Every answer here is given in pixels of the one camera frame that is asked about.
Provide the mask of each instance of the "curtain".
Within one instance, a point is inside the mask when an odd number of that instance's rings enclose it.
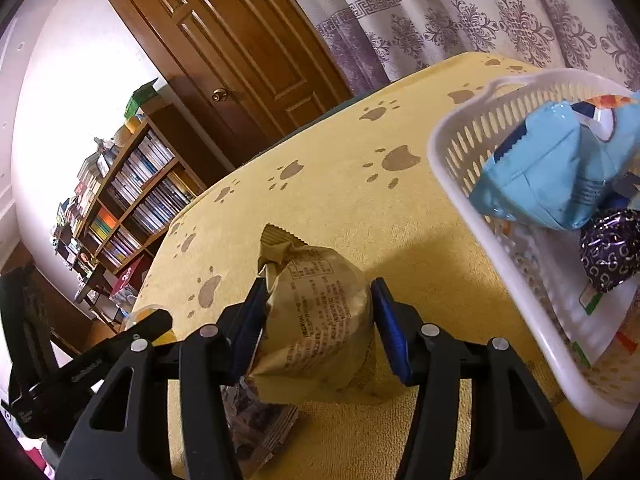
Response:
[[[640,49],[611,0],[297,1],[354,94],[467,51],[640,89]]]

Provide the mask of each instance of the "metal screw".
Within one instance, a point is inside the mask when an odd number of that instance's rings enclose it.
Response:
[[[426,323],[420,329],[423,335],[427,337],[436,337],[440,333],[440,329],[431,323]]]
[[[491,344],[496,350],[506,350],[509,348],[509,342],[503,337],[494,337],[491,340]]]
[[[218,327],[215,325],[205,325],[200,329],[202,337],[213,337],[218,335]]]
[[[142,352],[149,346],[149,343],[146,339],[136,339],[133,343],[131,343],[131,349],[134,352]]]

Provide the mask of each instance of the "yellow tablecloth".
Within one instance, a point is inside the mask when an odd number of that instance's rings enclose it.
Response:
[[[370,279],[383,277],[397,300],[415,305],[424,320],[457,338],[507,338],[552,402],[561,402],[542,354],[425,155],[431,130],[456,104],[495,77],[535,70],[500,56],[462,54],[382,89],[239,168],[175,219],[136,308],[164,306],[178,338],[215,321],[247,294],[260,232],[273,223],[311,245],[336,249]],[[377,406],[301,406],[284,449],[258,478],[393,478],[415,393],[406,390]],[[175,390],[170,404],[172,457],[180,469]],[[616,435],[570,406],[559,413],[583,469],[591,470]]]

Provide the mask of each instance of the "wooden bookshelf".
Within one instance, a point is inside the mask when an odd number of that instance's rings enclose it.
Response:
[[[144,214],[142,212],[143,210],[138,208],[143,205],[149,210],[151,199],[146,199],[150,196],[154,198],[155,202],[158,201],[156,199],[158,196],[157,192],[153,194],[152,192],[163,180],[167,179],[170,174],[172,174],[171,178],[178,176],[180,182],[188,183],[187,187],[195,197],[203,193],[204,190],[210,186],[213,186],[213,184],[228,173],[180,112],[172,104],[168,104],[161,99],[159,96],[152,99],[146,106],[146,109],[143,105],[142,109],[146,113],[146,119],[132,134],[129,143],[120,150],[109,172],[102,180],[94,200],[88,207],[87,214],[74,233],[74,237],[80,241],[88,253],[97,258],[106,269],[116,276],[125,270],[140,254],[146,253],[152,258],[156,256],[156,252],[166,235],[170,220],[166,221],[166,219],[163,219],[162,225],[159,228],[156,226],[156,228],[149,233],[137,223],[140,222],[140,215]],[[124,208],[123,205],[127,205],[129,200],[119,205],[117,200],[110,195],[109,190],[116,180],[116,176],[123,168],[125,168],[124,171],[129,171],[130,163],[127,164],[127,167],[125,163],[130,160],[132,153],[136,152],[136,148],[139,147],[149,132],[152,132],[174,156],[143,184],[139,185],[142,188],[142,192],[134,197],[134,200],[131,201],[129,206]],[[111,217],[113,217],[115,225],[108,234],[104,235],[101,243],[98,243],[89,231],[102,208],[108,211]],[[156,221],[161,219],[161,214],[155,214],[153,211],[152,213]],[[162,208],[162,214],[165,217],[168,215],[166,208]],[[124,258],[123,261],[120,261],[121,258],[118,258],[118,264],[115,265],[114,262],[106,256],[106,252],[108,251],[107,247],[110,243],[111,245],[115,245],[112,239],[118,231],[122,233],[122,235],[118,235],[119,237],[131,237],[139,244],[139,247],[129,254],[128,257]]]

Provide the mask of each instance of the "wooden door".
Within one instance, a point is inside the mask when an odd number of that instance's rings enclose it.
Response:
[[[294,0],[110,2],[234,164],[351,96]]]

